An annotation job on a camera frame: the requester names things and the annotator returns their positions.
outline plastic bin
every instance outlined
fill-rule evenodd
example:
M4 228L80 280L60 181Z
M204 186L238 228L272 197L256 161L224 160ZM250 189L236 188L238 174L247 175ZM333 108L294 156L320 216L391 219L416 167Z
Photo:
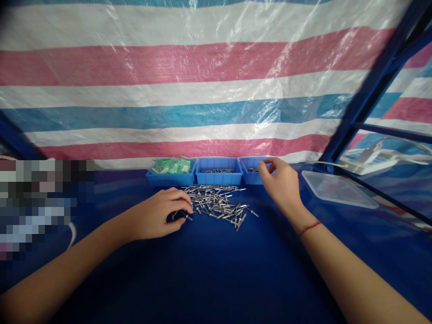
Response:
M301 175L319 199L370 209L379 207L376 201L341 176L312 171L302 171Z
M179 187L188 186L195 183L195 169L197 167L197 159L187 159L192 163L192 170L190 173L183 174L156 174L151 170L145 175L150 181L152 187Z
M264 161L267 157L242 157L240 164L243 169L243 179L247 185L262 185L262 180L259 172L250 172L250 168L258 168L258 162Z
M205 173L205 169L233 169L235 173ZM236 158L201 158L197 166L197 183L200 185L239 185L242 167Z

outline blue plastic bin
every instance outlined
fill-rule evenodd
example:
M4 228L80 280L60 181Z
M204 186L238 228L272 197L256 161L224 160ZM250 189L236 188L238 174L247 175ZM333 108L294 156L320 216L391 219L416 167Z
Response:
M206 169L233 169L235 173L205 173ZM201 158L197 166L197 182L200 185L239 185L242 167L236 158Z
M195 183L195 169L197 167L197 159L186 159L191 161L192 170L190 173L183 174L156 174L149 170L145 175L152 184L152 187L179 187L188 186Z
M264 161L266 157L242 157L240 164L243 169L243 179L247 185L262 185L261 177L259 172L249 172L250 168L258 168L258 162Z

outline finger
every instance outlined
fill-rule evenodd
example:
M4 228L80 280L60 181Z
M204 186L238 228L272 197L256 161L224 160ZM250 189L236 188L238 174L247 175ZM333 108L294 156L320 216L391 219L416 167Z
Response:
M276 169L284 164L286 164L286 162L282 161L280 158L278 157L269 157L267 159L264 160L264 163L273 163L276 166Z
M262 182L266 184L271 179L271 174L269 173L269 170L263 161L259 161L258 170L260 172Z
M173 202L169 202L168 213L175 212L180 209L185 209L189 214L194 213L192 206L185 200L175 200Z
M272 163L269 166L269 173L272 174L274 170L276 170L276 166Z
M178 231L181 228L181 226L185 223L185 221L186 221L186 218L181 217L174 222L166 223L165 224L165 232L166 232L165 235L168 235L168 234L171 234L171 233Z
M176 190L178 190L178 189L175 187L171 187L171 188L167 189L166 193L175 192Z
M170 195L169 195L170 200L177 200L180 198L187 201L189 203L189 205L191 204L189 195L186 192L184 192L183 190L176 190L176 191L170 193Z

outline forearm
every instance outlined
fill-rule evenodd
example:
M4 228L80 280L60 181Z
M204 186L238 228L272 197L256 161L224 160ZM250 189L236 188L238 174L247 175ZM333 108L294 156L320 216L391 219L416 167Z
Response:
M287 218L297 233L317 221L306 208ZM301 241L350 324L429 323L324 225L306 231Z
M0 297L7 323L45 323L108 255L125 244L114 218Z

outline red string bracelet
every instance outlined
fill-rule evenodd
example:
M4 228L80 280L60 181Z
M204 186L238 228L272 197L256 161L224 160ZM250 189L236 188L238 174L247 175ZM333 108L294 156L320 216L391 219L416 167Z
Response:
M311 225L311 226L309 226L309 227L306 227L303 231L300 232L300 234L298 235L298 237L302 236L302 235L303 235L304 233L306 233L308 230L310 230L310 229L312 229L312 228L314 228L314 227L317 227L319 224L322 224L322 222L321 222L321 221L317 221L315 224L313 224L313 225Z

